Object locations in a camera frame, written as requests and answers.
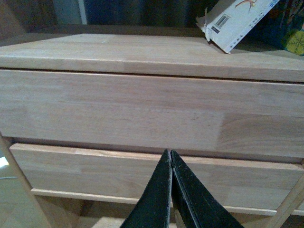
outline floor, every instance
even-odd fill
[[[44,228],[18,179],[1,179],[8,176],[14,176],[10,167],[0,168],[0,228]],[[112,204],[92,202],[86,207],[88,209],[84,212],[85,216],[80,218],[77,228],[118,228],[131,208],[128,205],[115,205],[120,212],[120,216],[116,216],[113,213],[109,214],[110,207],[113,207]],[[103,213],[102,219],[99,220],[101,217],[96,211],[107,213]],[[170,228],[175,227],[175,224],[171,223]],[[304,217],[292,216],[282,228],[304,228]]]

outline shelf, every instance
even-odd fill
[[[111,34],[115,28],[121,32]],[[304,57],[261,42],[244,40],[227,55],[193,37],[197,29],[168,29],[170,36],[134,35],[137,30],[159,35],[166,28],[53,27],[3,41],[0,67],[304,82]],[[19,44],[9,45],[14,41]]]

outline wood grain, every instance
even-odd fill
[[[36,189],[140,198],[160,156],[28,144],[12,153]],[[276,209],[303,174],[300,165],[183,157],[224,206]]]
[[[40,207],[39,203],[36,201],[36,198],[30,193],[30,190],[32,187],[31,187],[30,183],[28,182],[28,180],[26,179],[26,177],[24,176],[24,173],[22,172],[22,170],[16,163],[15,158],[11,154],[11,151],[9,150],[9,148],[7,147],[7,141],[4,140],[4,138],[2,137],[1,132],[0,132],[0,151],[4,154],[5,158],[9,162],[9,165],[10,165],[11,170],[13,171],[14,175],[19,179],[21,186],[25,191],[25,194],[27,195],[29,200],[32,201],[34,207],[36,208],[37,213],[41,217],[41,224],[43,224],[43,226],[45,226],[46,228],[55,228],[49,224],[46,216],[43,214],[42,208]]]
[[[36,196],[51,196],[51,197],[94,200],[94,201],[124,203],[124,204],[136,204],[138,202],[138,199],[136,198],[105,196],[105,195],[87,194],[87,193],[79,193],[79,192],[66,192],[66,191],[44,190],[44,189],[35,189],[35,188],[33,188],[31,192],[33,193],[33,195]],[[232,206],[225,206],[225,209],[231,213],[265,215],[265,216],[273,216],[276,214],[276,210],[273,209],[244,208],[244,207],[232,207]]]
[[[304,57],[263,46],[226,55],[204,38],[84,32],[0,47],[0,67],[304,82]]]
[[[303,200],[304,175],[301,176],[282,204],[278,207],[276,215],[269,220],[265,228],[280,228]]]
[[[277,162],[304,157],[304,85],[15,70],[1,70],[0,85],[4,136]]]

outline barcode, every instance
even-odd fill
[[[230,17],[227,15],[223,15],[215,24],[219,29],[223,27],[223,25],[229,20]]]

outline dark curtain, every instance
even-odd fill
[[[88,24],[195,27],[218,0],[85,0]]]

